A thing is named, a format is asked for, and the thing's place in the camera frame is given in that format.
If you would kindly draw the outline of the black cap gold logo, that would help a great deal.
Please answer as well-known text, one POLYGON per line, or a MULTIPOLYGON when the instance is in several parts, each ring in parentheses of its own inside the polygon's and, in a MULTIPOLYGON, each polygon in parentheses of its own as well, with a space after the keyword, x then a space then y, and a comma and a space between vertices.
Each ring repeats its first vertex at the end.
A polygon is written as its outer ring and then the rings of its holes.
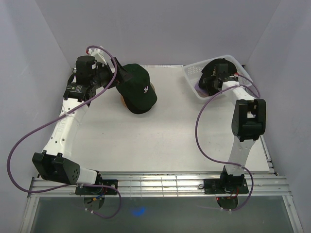
POLYGON ((225 58, 214 59, 203 69, 198 82, 200 89, 213 96, 221 91, 224 82, 238 81, 234 75, 237 73, 236 66, 225 58))

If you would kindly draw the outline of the dark green NY cap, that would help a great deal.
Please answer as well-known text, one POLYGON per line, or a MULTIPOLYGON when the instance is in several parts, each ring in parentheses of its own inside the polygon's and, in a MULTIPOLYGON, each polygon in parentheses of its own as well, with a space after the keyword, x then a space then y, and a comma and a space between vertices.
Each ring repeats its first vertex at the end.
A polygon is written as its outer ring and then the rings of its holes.
POLYGON ((125 101, 130 101, 135 105, 154 106, 157 102, 157 95, 150 86, 148 71, 139 64, 127 64, 124 68, 133 75, 133 78, 116 86, 120 95, 125 101))

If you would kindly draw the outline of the black NY baseball cap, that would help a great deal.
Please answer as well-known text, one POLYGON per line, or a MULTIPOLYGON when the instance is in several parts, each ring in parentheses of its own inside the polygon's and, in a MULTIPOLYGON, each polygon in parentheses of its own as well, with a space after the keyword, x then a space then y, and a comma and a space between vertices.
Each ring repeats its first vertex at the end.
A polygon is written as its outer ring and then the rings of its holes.
POLYGON ((142 107, 140 105, 135 105, 134 103, 130 101, 125 101, 125 106, 128 108, 128 110, 136 115, 144 114, 151 110, 152 106, 149 107, 142 107))

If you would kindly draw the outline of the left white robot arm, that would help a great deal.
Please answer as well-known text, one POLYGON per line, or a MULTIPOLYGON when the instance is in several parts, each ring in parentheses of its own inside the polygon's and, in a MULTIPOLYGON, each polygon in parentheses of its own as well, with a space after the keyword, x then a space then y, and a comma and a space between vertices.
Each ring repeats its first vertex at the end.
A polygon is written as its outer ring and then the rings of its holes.
POLYGON ((97 89, 110 89, 132 78, 119 62, 116 65, 117 70, 113 72, 100 57, 84 55, 77 58, 76 70, 69 77, 63 95, 61 119, 57 121, 43 151, 36 152, 32 158, 43 179, 69 185, 86 184, 92 194, 102 191, 99 173, 81 167, 71 157, 78 128, 97 89))

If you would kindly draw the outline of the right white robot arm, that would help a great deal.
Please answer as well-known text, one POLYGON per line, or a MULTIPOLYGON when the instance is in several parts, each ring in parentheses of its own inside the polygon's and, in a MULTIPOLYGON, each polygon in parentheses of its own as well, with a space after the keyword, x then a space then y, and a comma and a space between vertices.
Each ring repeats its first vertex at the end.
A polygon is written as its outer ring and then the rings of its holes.
POLYGON ((220 177, 204 180, 207 194, 248 193, 244 166, 252 146, 265 132, 266 101, 249 94, 239 77, 236 66, 226 59, 213 60, 202 71, 201 82, 208 94, 211 97, 225 94, 234 104, 231 153, 220 177))

